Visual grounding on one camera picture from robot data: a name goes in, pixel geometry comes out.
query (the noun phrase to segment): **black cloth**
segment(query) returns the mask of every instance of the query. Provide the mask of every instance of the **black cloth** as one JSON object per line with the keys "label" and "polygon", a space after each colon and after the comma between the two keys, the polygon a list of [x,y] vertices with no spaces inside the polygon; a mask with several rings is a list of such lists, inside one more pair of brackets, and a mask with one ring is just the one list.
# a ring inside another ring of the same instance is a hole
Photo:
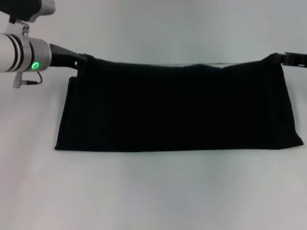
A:
{"label": "black cloth", "polygon": [[274,55],[214,68],[113,63],[87,56],[71,77],[56,150],[284,149],[295,131]]}

